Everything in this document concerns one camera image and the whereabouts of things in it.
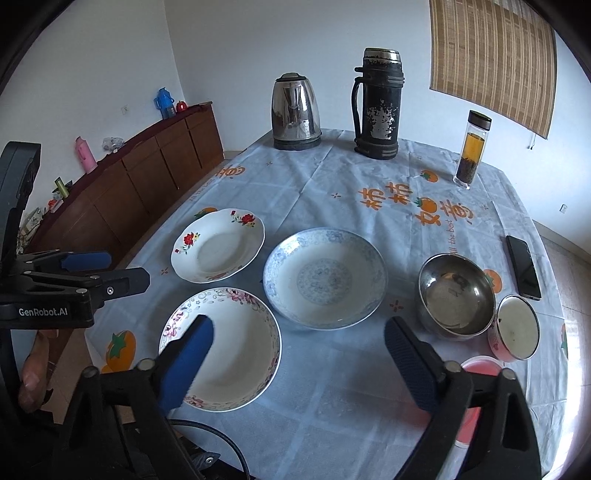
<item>glass tea bottle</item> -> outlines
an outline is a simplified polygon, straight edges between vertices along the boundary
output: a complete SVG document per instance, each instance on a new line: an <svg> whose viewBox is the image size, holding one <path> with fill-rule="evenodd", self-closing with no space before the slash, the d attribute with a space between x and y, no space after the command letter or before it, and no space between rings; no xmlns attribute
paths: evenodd
<svg viewBox="0 0 591 480"><path fill-rule="evenodd" d="M482 158L486 137L491 129L491 122L492 120L486 115L470 110L460 163L453 177L453 182L466 190L470 188L470 184L476 176L476 169Z"/></svg>

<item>floral plate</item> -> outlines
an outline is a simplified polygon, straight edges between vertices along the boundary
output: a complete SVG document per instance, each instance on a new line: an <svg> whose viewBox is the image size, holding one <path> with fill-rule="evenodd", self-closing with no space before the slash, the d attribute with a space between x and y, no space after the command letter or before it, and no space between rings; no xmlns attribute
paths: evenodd
<svg viewBox="0 0 591 480"><path fill-rule="evenodd" d="M179 277L210 283L246 267L264 241L260 218L248 210L227 208L191 223L176 239L170 261Z"/></svg>
<svg viewBox="0 0 591 480"><path fill-rule="evenodd" d="M170 316L158 353L180 338L198 314L213 322L213 345L185 403L207 411L231 411L258 398L281 359L281 333L269 307L236 288L211 288L183 302Z"/></svg>
<svg viewBox="0 0 591 480"><path fill-rule="evenodd" d="M384 260L355 233L312 228L271 252L263 287L275 310L316 330L350 327L382 303L388 285Z"/></svg>

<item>window blind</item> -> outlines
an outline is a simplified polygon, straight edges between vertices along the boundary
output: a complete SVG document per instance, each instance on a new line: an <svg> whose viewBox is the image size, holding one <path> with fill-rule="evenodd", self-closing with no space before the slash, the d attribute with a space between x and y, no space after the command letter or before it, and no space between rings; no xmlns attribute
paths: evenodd
<svg viewBox="0 0 591 480"><path fill-rule="evenodd" d="M556 91L550 25L521 0L430 0L430 8L431 89L547 138Z"/></svg>

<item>smartphone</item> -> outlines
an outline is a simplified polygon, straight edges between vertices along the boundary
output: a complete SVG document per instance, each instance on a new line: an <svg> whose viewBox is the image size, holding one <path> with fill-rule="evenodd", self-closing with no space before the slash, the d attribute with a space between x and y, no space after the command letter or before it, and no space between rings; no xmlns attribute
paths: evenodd
<svg viewBox="0 0 591 480"><path fill-rule="evenodd" d="M530 249L523 240L507 235L507 246L513 271L517 280L517 290L522 297L541 300L538 275L535 274L534 261L531 259Z"/></svg>

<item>hand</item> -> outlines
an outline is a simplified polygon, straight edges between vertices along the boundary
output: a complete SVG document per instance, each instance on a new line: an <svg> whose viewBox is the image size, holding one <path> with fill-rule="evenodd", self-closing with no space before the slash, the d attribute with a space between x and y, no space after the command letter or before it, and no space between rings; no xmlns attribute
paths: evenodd
<svg viewBox="0 0 591 480"><path fill-rule="evenodd" d="M39 330L31 353L22 366L22 384L18 392L18 404L27 413L41 407L45 398L49 361L48 339L56 337L57 330Z"/></svg>

